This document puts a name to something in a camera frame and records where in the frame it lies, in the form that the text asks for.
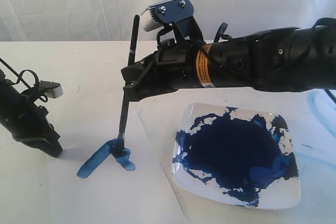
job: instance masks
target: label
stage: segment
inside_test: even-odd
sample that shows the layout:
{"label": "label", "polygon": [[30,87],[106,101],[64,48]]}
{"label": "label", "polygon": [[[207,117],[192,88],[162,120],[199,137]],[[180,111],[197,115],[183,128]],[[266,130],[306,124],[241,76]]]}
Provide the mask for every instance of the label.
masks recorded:
{"label": "label", "polygon": [[[203,48],[206,50],[206,52],[210,51],[212,44],[210,45],[205,45]],[[215,88],[213,83],[211,82],[210,75],[209,75],[209,70],[208,70],[208,59],[202,53],[200,50],[197,53],[196,57],[196,71],[197,71],[197,76],[202,84],[203,87],[205,88]]]}

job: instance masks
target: bolt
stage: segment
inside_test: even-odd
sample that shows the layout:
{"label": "bolt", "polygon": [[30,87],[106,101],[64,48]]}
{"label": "bolt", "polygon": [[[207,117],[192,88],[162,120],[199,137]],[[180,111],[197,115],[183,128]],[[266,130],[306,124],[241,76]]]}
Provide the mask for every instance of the bolt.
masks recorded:
{"label": "bolt", "polygon": [[159,7],[159,12],[160,13],[164,13],[166,11],[166,7],[164,7],[164,6],[161,6],[161,7]]}
{"label": "bolt", "polygon": [[179,5],[180,5],[181,7],[184,7],[184,6],[185,6],[185,1],[184,1],[184,0],[181,0],[181,1],[179,2]]}

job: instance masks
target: white plate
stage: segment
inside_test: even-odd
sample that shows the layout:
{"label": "white plate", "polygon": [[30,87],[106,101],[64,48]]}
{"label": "white plate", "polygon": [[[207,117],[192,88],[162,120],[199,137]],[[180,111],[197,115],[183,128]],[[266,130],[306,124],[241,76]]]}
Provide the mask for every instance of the white plate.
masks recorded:
{"label": "white plate", "polygon": [[269,112],[189,105],[176,134],[172,173],[186,190],[236,206],[289,208],[301,196],[286,122]]}

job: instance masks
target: white backdrop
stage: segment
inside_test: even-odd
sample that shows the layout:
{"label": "white backdrop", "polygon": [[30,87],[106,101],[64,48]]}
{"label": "white backdrop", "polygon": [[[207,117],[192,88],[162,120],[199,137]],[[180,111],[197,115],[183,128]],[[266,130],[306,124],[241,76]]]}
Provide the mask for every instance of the white backdrop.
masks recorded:
{"label": "white backdrop", "polygon": [[[134,14],[162,0],[0,0],[0,41],[129,40]],[[191,0],[206,39],[218,26],[242,36],[336,17],[335,0]],[[140,33],[141,40],[155,32]]]}

